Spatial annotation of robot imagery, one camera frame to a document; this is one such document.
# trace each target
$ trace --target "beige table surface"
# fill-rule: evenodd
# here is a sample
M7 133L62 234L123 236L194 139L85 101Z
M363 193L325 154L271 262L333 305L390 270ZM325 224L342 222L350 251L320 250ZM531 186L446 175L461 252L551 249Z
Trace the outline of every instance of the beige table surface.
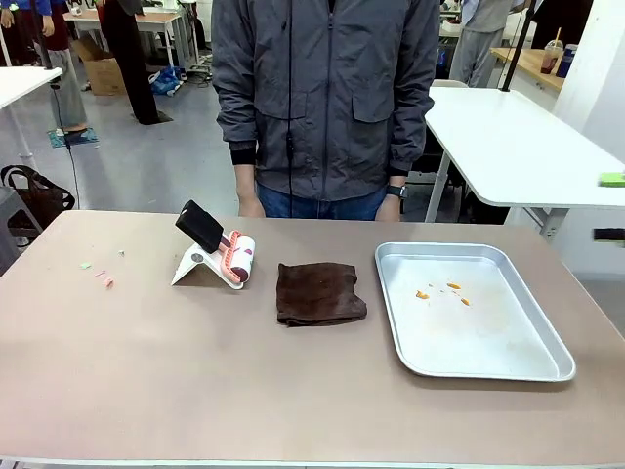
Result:
M235 292L169 285L174 215L71 212L0 278L0 455L297 463L625 462L625 342L536 233L508 227L223 220L253 236ZM577 361L569 385L419 377L393 346L384 241L492 244ZM117 254L125 250L125 257ZM275 321L277 264L356 266L366 320ZM83 271L79 265L91 262ZM114 278L107 291L100 270Z
M501 59L504 63L507 63L512 61L515 50L508 47L493 47L490 49L490 53L497 59ZM562 57L558 59L558 62L556 63L556 66L554 66L551 74L547 75L540 72L544 54L545 51L542 49L523 49L521 51L521 56L519 57L518 67L543 85L547 85L557 92L560 92L563 90L564 78L557 77L556 71L560 66Z

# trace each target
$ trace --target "brown towel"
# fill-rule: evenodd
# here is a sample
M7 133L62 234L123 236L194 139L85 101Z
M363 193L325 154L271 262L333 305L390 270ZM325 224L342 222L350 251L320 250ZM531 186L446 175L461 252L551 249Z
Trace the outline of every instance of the brown towel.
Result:
M277 320L289 327L333 325L367 316L367 305L354 294L354 266L325 262L278 265Z

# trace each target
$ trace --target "hand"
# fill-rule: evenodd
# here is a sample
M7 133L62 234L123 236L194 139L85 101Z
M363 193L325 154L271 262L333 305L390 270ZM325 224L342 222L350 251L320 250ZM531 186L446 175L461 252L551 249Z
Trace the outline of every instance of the hand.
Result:
M258 197L253 194L238 198L238 216L251 218L265 218L265 209Z
M375 214L376 222L398 222L399 207L401 206L399 197L387 195L382 201L382 205Z
M43 29L41 32L46 37L50 37L55 33L55 24L52 22L52 17L43 17Z
M16 21L13 18L13 13L8 8L2 9L2 18L0 18L0 24L6 29L9 29Z

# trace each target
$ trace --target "pants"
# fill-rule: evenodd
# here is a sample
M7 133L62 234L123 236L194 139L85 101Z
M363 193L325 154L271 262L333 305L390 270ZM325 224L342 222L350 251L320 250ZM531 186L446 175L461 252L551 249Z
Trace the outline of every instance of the pants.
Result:
M102 33L121 70L135 117L144 125L160 122L135 16L126 14L117 0L108 0L98 10Z
M37 54L41 57L41 46L34 43ZM87 123L87 113L80 96L80 88L76 78L76 71L71 61L69 49L62 51L48 51L52 67L62 70L60 81L56 84L58 90L50 90L52 113L59 129L66 129Z
M258 198L269 218L289 218L289 194L257 185ZM370 195L348 198L336 202L323 202L293 196L293 218L320 220L375 220L387 189L382 188Z
M462 30L456 52L451 62L449 79L462 81L471 88L486 88L495 58L490 54L491 47L500 47L504 30L495 32L475 32Z

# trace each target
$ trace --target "jacket pocket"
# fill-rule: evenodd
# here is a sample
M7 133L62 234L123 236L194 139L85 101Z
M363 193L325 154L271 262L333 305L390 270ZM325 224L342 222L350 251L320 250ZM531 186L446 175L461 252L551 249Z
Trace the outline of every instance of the jacket pocket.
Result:
M354 121L350 132L350 166L359 171L384 170L391 142L393 87L352 94Z
M288 169L286 130L289 118L287 89L263 85L254 97L258 130L258 164L260 169ZM291 134L293 135L293 168L307 163L310 151L306 142L306 102L308 94L291 93Z

